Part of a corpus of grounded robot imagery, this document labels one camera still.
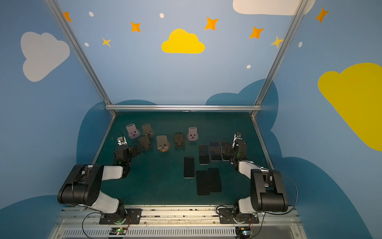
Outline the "grey phone stand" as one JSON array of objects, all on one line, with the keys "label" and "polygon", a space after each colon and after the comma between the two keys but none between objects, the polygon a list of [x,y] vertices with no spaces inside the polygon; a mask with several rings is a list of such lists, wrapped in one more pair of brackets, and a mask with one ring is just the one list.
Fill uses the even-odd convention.
[{"label": "grey phone stand", "polygon": [[189,127],[187,138],[189,141],[196,141],[199,139],[197,127]]},{"label": "grey phone stand", "polygon": [[143,124],[142,130],[145,136],[148,136],[149,138],[152,138],[154,136],[154,130],[150,123]]},{"label": "grey phone stand", "polygon": [[135,139],[140,136],[140,130],[136,127],[134,123],[126,126],[126,130],[128,132],[128,136],[131,139]]}]

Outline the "black phone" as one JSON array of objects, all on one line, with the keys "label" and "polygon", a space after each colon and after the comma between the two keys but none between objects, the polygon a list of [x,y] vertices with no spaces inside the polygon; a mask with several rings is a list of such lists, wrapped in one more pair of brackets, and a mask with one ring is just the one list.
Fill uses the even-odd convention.
[{"label": "black phone", "polygon": [[209,168],[209,189],[210,192],[218,193],[222,191],[220,171],[218,168]]},{"label": "black phone", "polygon": [[197,181],[197,194],[199,196],[209,195],[209,174],[206,170],[196,171],[196,181]]},{"label": "black phone", "polygon": [[211,161],[222,161],[222,153],[219,142],[209,143]]},{"label": "black phone", "polygon": [[184,157],[184,178],[194,178],[195,177],[195,157],[185,156]]},{"label": "black phone", "polygon": [[202,144],[198,146],[199,153],[199,163],[200,165],[208,165],[210,164],[210,152],[209,146],[206,144]]}]

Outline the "white-edged phone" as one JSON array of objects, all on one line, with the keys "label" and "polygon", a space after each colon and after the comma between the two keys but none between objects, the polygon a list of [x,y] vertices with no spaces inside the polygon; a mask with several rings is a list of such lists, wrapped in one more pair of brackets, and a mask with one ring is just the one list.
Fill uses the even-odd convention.
[{"label": "white-edged phone", "polygon": [[222,141],[220,143],[221,155],[223,161],[230,161],[232,157],[232,144],[228,141]]}]

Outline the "black folding phone stand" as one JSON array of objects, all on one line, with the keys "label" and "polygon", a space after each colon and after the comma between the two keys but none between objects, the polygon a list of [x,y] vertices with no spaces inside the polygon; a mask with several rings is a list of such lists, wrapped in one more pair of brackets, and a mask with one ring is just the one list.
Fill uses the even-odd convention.
[{"label": "black folding phone stand", "polygon": [[143,151],[148,151],[152,148],[152,143],[149,136],[142,136],[138,139],[138,141]]}]

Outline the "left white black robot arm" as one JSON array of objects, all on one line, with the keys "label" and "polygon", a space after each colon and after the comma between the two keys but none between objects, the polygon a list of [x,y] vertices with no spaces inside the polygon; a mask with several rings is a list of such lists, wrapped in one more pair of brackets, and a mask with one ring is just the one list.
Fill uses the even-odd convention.
[{"label": "left white black robot arm", "polygon": [[101,225],[138,225],[141,209],[126,209],[121,199],[101,192],[104,181],[126,178],[138,145],[121,144],[114,150],[113,165],[76,164],[58,192],[60,204],[78,205],[100,213]]}]

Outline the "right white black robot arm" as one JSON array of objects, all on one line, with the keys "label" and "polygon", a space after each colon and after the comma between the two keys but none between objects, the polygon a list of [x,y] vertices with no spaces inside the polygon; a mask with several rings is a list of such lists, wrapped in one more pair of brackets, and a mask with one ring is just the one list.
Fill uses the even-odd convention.
[{"label": "right white black robot arm", "polygon": [[246,141],[236,139],[230,161],[237,172],[250,180],[250,196],[235,203],[232,211],[234,219],[241,223],[241,218],[258,212],[286,213],[288,198],[281,173],[248,161],[246,151]]}]

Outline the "brown round phone stand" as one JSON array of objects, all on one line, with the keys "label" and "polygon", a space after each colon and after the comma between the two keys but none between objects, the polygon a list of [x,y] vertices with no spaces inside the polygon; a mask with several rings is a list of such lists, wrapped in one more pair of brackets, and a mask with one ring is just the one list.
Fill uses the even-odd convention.
[{"label": "brown round phone stand", "polygon": [[156,141],[157,141],[157,149],[160,152],[166,152],[171,148],[171,144],[168,141],[168,138],[166,135],[158,135],[156,137]]}]

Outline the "left controller board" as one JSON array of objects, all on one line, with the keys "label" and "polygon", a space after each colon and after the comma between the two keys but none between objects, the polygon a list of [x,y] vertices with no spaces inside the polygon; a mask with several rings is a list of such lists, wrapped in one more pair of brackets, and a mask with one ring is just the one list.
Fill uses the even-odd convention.
[{"label": "left controller board", "polygon": [[111,228],[109,231],[110,236],[125,236],[128,228]]}]

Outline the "right controller board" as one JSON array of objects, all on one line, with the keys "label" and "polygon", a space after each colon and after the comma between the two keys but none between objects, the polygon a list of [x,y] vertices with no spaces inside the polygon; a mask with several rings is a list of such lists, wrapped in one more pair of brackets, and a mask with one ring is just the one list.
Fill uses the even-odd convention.
[{"label": "right controller board", "polygon": [[249,239],[252,236],[252,231],[249,228],[236,227],[235,234],[236,239]]}]

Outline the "back aluminium frame bar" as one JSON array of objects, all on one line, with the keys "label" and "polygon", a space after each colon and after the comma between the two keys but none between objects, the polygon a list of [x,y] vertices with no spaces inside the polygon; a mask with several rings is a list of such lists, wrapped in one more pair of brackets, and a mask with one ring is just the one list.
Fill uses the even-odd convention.
[{"label": "back aluminium frame bar", "polygon": [[215,105],[106,105],[109,111],[260,111],[261,106]]}]

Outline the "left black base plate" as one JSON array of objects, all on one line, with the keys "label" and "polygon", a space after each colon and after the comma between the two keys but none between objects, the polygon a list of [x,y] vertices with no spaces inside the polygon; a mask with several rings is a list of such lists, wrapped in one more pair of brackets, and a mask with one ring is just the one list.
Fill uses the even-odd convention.
[{"label": "left black base plate", "polygon": [[141,209],[127,208],[125,216],[117,216],[112,214],[102,214],[99,220],[100,225],[138,225],[141,218]]}]

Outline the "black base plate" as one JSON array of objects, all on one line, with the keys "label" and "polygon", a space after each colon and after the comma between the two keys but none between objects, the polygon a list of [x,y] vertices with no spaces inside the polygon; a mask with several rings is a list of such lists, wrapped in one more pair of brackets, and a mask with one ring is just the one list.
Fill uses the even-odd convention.
[{"label": "black base plate", "polygon": [[233,208],[217,208],[216,213],[218,214],[221,224],[258,224],[259,218],[254,214],[242,214],[234,213]]},{"label": "black base plate", "polygon": [[127,208],[125,216],[117,216],[112,214],[102,214],[99,220],[100,225],[138,225],[141,218],[141,209]]}]

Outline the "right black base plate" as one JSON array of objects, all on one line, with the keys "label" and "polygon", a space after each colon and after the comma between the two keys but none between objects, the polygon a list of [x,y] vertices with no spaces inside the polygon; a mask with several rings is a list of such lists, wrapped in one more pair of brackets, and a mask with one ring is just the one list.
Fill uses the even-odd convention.
[{"label": "right black base plate", "polygon": [[259,218],[254,214],[242,214],[234,213],[233,208],[217,208],[216,213],[218,214],[221,224],[258,224]]}]

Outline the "left aluminium frame post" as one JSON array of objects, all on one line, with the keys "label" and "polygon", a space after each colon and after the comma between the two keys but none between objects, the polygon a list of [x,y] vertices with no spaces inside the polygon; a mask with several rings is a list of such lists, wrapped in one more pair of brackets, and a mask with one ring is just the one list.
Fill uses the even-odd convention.
[{"label": "left aluminium frame post", "polygon": [[66,36],[68,42],[72,46],[75,54],[77,55],[79,61],[81,62],[82,66],[84,67],[90,80],[92,81],[93,85],[95,86],[98,94],[100,95],[103,102],[105,103],[105,106],[111,105],[112,102],[111,102],[109,96],[107,95],[106,90],[104,89],[99,77],[97,76],[94,68],[92,67],[89,59],[87,58],[84,50],[82,49],[82,47],[81,47],[78,39],[76,38],[72,28],[70,27],[69,22],[66,20],[64,13],[62,12],[58,2],[46,0],[45,3],[47,4],[47,6],[50,9],[54,18],[56,19],[62,32]]}]

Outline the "aluminium frame post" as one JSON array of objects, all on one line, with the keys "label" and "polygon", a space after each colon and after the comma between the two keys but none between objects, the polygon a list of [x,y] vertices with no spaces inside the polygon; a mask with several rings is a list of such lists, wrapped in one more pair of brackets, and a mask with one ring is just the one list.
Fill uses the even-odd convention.
[{"label": "aluminium frame post", "polygon": [[78,39],[76,38],[72,28],[70,27],[69,22],[66,20],[64,13],[62,12],[58,2],[46,0],[45,3],[47,4],[47,6],[50,9],[54,18],[56,19],[62,32],[66,36],[68,42],[72,46],[75,54],[77,55],[79,61],[81,62],[82,66],[84,67],[90,80],[92,81],[93,85],[95,86],[98,94],[100,95],[103,102],[105,103],[105,106],[111,105],[112,102],[111,102],[109,96],[107,95],[106,90],[104,89],[99,77],[97,76],[94,68],[92,67],[89,59],[87,58],[84,50],[82,49],[82,47],[81,47]]},{"label": "aluminium frame post", "polygon": [[250,115],[251,115],[251,118],[254,120],[255,119],[255,115],[258,111],[261,111],[261,105],[262,105],[262,102],[277,74],[277,71],[283,61],[283,58],[298,30],[298,27],[305,15],[305,10],[308,9],[308,4],[309,4],[310,1],[308,0],[303,0],[303,1],[300,1],[299,4],[297,5],[297,9],[291,19],[291,22],[286,30],[286,33],[284,35],[284,40],[281,42],[281,46],[279,47],[278,51],[277,51],[277,54],[275,56],[275,59],[271,65],[271,68],[270,68],[270,71],[259,91],[259,94],[256,98],[256,101],[254,103],[254,106],[256,106],[257,108],[255,110],[252,110]]}]

